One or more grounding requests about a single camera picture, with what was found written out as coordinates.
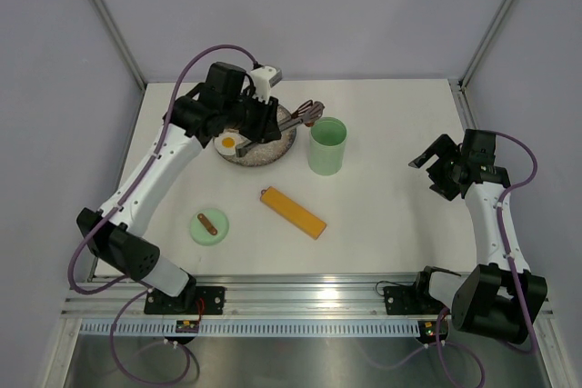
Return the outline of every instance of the black mounting bracket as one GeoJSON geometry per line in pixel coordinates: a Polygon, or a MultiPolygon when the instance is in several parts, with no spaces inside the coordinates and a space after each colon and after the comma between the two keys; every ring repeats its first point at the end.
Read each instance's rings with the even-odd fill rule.
{"type": "Polygon", "coordinates": [[[414,285],[385,286],[387,315],[438,315],[444,305],[418,292],[414,285]]]}
{"type": "Polygon", "coordinates": [[[170,297],[154,290],[145,299],[144,313],[147,315],[198,315],[198,299],[204,301],[204,315],[222,315],[225,306],[224,286],[197,286],[191,303],[184,306],[184,300],[170,297]]]}

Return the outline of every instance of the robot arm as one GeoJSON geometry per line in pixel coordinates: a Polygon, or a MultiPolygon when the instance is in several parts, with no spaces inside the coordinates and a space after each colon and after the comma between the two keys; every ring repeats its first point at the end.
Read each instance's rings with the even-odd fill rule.
{"type": "MultiPolygon", "coordinates": [[[[438,159],[428,169],[434,184],[431,190],[451,201],[465,199],[471,214],[477,244],[477,267],[466,280],[460,276],[427,267],[422,281],[425,293],[451,309],[453,325],[464,332],[523,343],[527,327],[516,297],[516,290],[497,224],[500,195],[509,187],[507,170],[494,166],[496,136],[467,129],[457,146],[441,135],[410,166],[420,168],[433,155],[438,159]]],[[[536,318],[547,295],[546,280],[530,273],[519,249],[509,208],[510,195],[503,204],[503,218],[509,247],[514,257],[527,308],[536,318]]]]}
{"type": "Polygon", "coordinates": [[[170,122],[158,153],[160,134],[123,186],[97,212],[86,208],[78,215],[77,224],[87,235],[107,212],[117,208],[89,241],[91,252],[134,281],[171,297],[192,294],[196,279],[141,237],[174,180],[226,128],[238,129],[241,135],[259,144],[281,138],[276,120],[278,101],[270,96],[271,87],[280,80],[281,71],[275,67],[259,66],[247,74],[234,65],[213,64],[206,81],[176,99],[172,114],[165,115],[170,122]],[[245,77],[250,78],[250,85],[241,93],[245,77]],[[120,207],[120,199],[136,183],[152,156],[155,160],[144,179],[120,207]]]}

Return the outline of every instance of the gray wall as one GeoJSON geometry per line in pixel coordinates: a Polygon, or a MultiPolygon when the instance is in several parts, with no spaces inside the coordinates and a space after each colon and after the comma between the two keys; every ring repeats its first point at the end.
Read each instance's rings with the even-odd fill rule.
{"type": "MultiPolygon", "coordinates": [[[[537,179],[512,199],[527,260],[550,286],[570,357],[582,382],[582,2],[518,0],[469,85],[479,125],[516,135],[539,158],[537,179]]],[[[514,181],[530,168],[503,146],[514,181]]]]}
{"type": "Polygon", "coordinates": [[[225,42],[288,78],[460,76],[500,1],[106,0],[149,81],[225,42]]]}
{"type": "Polygon", "coordinates": [[[65,297],[76,215],[114,189],[140,94],[87,0],[0,6],[0,377],[27,387],[65,297]]]}

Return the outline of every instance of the green cup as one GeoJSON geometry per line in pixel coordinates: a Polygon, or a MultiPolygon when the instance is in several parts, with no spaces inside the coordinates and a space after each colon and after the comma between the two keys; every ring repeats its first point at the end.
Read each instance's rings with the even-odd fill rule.
{"type": "Polygon", "coordinates": [[[309,167],[322,176],[336,174],[342,168],[346,150],[346,125],[333,117],[316,121],[309,134],[309,167]]]}

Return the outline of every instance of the green plate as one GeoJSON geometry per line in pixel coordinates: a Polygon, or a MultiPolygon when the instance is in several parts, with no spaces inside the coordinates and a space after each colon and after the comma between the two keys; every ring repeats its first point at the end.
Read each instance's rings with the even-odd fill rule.
{"type": "Polygon", "coordinates": [[[203,209],[198,211],[190,222],[190,236],[200,245],[215,245],[225,239],[228,234],[228,219],[225,213],[215,208],[203,209]],[[198,215],[204,214],[206,218],[216,228],[218,233],[211,235],[198,220],[198,215]]]}

